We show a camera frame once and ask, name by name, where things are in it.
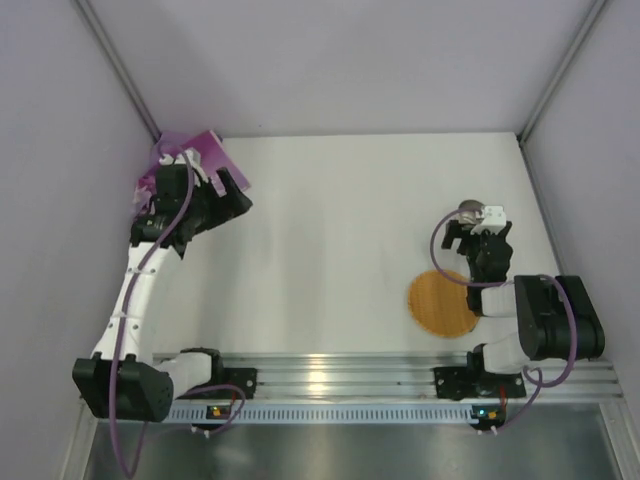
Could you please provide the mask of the purple printed cloth placemat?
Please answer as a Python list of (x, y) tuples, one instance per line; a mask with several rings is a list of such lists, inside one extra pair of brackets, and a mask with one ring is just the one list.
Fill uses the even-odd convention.
[(146, 213), (150, 208), (151, 197), (156, 193), (155, 171), (160, 166), (162, 156), (164, 154), (180, 154), (181, 148), (198, 152), (200, 170), (213, 181), (218, 194), (226, 194), (225, 187), (217, 173), (222, 168), (229, 171), (241, 191), (250, 188), (249, 180), (225, 152), (221, 138), (213, 130), (206, 130), (197, 135), (165, 131), (151, 149), (148, 170), (137, 181), (132, 201), (134, 216)]

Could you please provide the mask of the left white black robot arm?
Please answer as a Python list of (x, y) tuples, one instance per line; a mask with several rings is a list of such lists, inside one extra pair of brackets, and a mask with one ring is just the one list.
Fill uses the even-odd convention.
[(79, 358), (72, 379), (97, 418), (163, 421), (173, 402), (200, 394), (226, 380), (220, 352), (191, 347), (156, 363), (153, 340), (174, 271), (187, 245), (249, 211), (251, 200), (230, 171), (209, 175), (192, 160), (178, 158), (155, 172), (152, 209), (131, 227), (128, 264), (114, 311), (87, 358)]

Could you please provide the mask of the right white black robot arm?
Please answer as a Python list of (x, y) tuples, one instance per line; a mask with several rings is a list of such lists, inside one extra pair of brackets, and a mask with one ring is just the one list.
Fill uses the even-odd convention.
[(456, 210), (435, 228), (444, 234), (441, 248), (454, 249), (467, 261), (470, 277), (459, 284), (468, 310), (516, 322), (507, 337), (467, 352), (465, 366), (436, 368), (440, 399), (523, 398), (527, 383), (557, 386), (577, 361), (604, 352), (605, 332), (580, 277), (507, 276), (511, 227), (510, 221), (492, 221), (486, 213)]

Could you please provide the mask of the beige metal cup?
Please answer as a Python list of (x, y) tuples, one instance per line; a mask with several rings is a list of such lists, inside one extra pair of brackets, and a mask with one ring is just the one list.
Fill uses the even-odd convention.
[(463, 225), (469, 225), (473, 228), (482, 221), (482, 211), (484, 207), (485, 205), (478, 200), (463, 200), (458, 206), (458, 209), (460, 210), (458, 214), (458, 222)]

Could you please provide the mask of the round orange woven plate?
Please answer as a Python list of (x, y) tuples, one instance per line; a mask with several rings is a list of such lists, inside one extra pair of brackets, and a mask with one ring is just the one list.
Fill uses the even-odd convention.
[(466, 287), (436, 270), (416, 276), (407, 291), (409, 315), (431, 335), (456, 339), (470, 334), (480, 317), (467, 305)]

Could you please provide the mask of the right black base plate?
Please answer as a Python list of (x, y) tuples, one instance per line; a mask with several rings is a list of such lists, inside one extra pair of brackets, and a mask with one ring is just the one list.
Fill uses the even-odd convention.
[(462, 366), (433, 369), (436, 396), (439, 399), (499, 399), (505, 393), (508, 399), (526, 396), (520, 374), (494, 374), (472, 371)]

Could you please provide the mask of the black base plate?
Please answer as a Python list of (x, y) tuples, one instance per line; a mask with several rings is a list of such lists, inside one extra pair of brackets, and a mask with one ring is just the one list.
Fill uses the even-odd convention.
[(494, 374), (472, 371), (462, 366), (433, 369), (436, 396), (439, 399), (499, 399), (505, 393), (508, 399), (526, 396), (520, 374)]
[[(224, 367), (220, 373), (216, 373), (209, 382), (196, 386), (196, 389), (229, 384), (238, 387), (250, 400), (254, 398), (257, 387), (257, 370), (255, 368), (228, 368)], [(180, 397), (181, 400), (238, 400), (240, 395), (232, 390), (216, 390), (201, 393), (187, 393)]]

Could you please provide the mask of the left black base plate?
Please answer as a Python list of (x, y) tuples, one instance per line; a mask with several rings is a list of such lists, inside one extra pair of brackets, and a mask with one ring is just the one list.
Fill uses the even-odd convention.
[[(238, 387), (250, 400), (254, 398), (257, 387), (257, 370), (255, 368), (228, 368), (224, 367), (220, 373), (216, 373), (209, 382), (196, 386), (196, 389), (229, 384)], [(240, 395), (232, 390), (216, 390), (201, 393), (187, 393), (180, 397), (181, 400), (238, 400)]]

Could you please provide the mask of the aluminium mounting rail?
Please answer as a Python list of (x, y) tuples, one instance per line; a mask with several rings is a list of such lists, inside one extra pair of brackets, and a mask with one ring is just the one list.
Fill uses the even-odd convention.
[[(434, 369), (463, 366), (466, 354), (230, 354), (226, 367), (257, 370), (257, 401), (436, 401)], [(544, 389), (539, 403), (617, 401), (623, 391), (612, 364), (580, 361), (561, 385)]]

